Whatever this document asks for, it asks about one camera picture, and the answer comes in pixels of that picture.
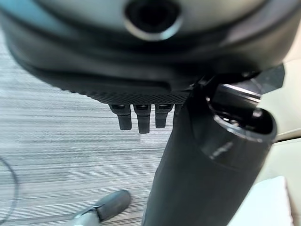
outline black plastic tab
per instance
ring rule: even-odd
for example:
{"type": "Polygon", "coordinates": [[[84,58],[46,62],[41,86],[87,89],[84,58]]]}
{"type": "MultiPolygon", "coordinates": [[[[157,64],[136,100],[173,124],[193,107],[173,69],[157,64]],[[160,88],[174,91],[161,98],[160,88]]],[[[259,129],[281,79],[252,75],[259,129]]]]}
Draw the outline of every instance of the black plastic tab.
{"type": "Polygon", "coordinates": [[[174,105],[174,119],[173,119],[173,126],[177,123],[178,115],[180,113],[180,110],[182,108],[182,105],[174,105]]]}
{"type": "Polygon", "coordinates": [[[132,129],[132,117],[130,105],[109,105],[114,114],[117,115],[121,130],[132,129]]]}
{"type": "Polygon", "coordinates": [[[150,132],[151,105],[134,105],[137,114],[139,133],[150,132]]]}
{"type": "Polygon", "coordinates": [[[174,105],[155,105],[156,128],[165,128],[166,117],[174,105]]]}

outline black cable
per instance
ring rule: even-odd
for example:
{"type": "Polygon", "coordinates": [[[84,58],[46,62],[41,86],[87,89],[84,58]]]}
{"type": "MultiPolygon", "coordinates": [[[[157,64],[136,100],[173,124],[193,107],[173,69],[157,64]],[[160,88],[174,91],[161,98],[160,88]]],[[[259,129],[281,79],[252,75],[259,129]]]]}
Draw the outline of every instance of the black cable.
{"type": "Polygon", "coordinates": [[[10,205],[10,209],[9,209],[7,215],[2,220],[0,220],[0,225],[2,225],[13,214],[13,212],[16,208],[18,197],[19,197],[19,180],[18,180],[17,174],[15,173],[13,168],[10,166],[10,164],[6,160],[4,160],[3,158],[0,157],[0,162],[2,162],[8,168],[8,170],[10,171],[10,174],[14,180],[14,183],[15,183],[14,198],[12,200],[12,203],[10,205]]]}

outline floor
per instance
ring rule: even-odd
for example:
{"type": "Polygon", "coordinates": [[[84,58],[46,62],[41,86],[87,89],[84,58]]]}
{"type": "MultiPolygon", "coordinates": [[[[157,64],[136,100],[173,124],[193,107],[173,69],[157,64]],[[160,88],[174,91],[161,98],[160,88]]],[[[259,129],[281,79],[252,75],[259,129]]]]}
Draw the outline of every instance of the floor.
{"type": "MultiPolygon", "coordinates": [[[[21,69],[0,30],[0,157],[20,180],[20,198],[5,226],[63,226],[102,196],[128,189],[129,209],[104,225],[140,225],[156,167],[172,126],[150,134],[120,131],[108,105],[53,88],[21,69]]],[[[14,184],[0,164],[0,220],[14,184]]]]}

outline beige surface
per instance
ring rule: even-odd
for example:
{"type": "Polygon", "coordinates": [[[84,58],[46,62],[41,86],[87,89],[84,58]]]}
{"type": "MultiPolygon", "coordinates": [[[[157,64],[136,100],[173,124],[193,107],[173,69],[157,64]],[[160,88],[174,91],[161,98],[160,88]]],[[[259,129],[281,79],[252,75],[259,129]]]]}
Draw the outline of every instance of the beige surface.
{"type": "Polygon", "coordinates": [[[277,121],[278,140],[301,137],[301,25],[284,62],[283,87],[263,95],[260,103],[277,121]]]}
{"type": "MultiPolygon", "coordinates": [[[[301,26],[284,62],[284,86],[260,103],[277,121],[278,140],[301,137],[301,26]]],[[[276,176],[287,179],[294,225],[301,226],[301,138],[274,144],[257,181],[276,176]]]]}
{"type": "Polygon", "coordinates": [[[290,196],[294,225],[301,226],[301,138],[273,145],[258,181],[284,176],[290,196]]]}

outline black cylinder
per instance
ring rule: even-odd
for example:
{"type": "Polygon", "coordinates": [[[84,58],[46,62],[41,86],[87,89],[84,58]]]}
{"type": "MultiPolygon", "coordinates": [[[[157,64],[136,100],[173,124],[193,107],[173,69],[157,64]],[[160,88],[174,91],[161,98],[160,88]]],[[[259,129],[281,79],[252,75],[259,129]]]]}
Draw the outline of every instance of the black cylinder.
{"type": "Polygon", "coordinates": [[[226,226],[256,179],[277,133],[225,122],[201,93],[183,106],[154,177],[143,226],[226,226]]]}

